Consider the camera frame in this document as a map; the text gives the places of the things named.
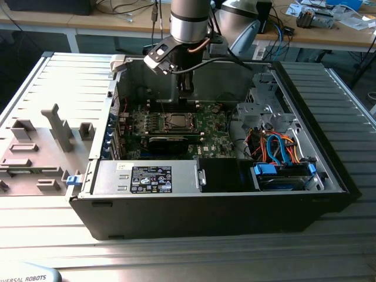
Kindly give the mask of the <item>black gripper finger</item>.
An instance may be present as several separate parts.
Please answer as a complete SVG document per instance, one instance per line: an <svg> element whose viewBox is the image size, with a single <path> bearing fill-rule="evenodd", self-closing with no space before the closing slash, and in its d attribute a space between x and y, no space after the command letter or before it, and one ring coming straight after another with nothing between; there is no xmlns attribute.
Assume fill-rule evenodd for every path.
<svg viewBox="0 0 376 282"><path fill-rule="evenodd" d="M193 72L186 72L177 76L177 91L180 99L187 99L193 94Z"/></svg>

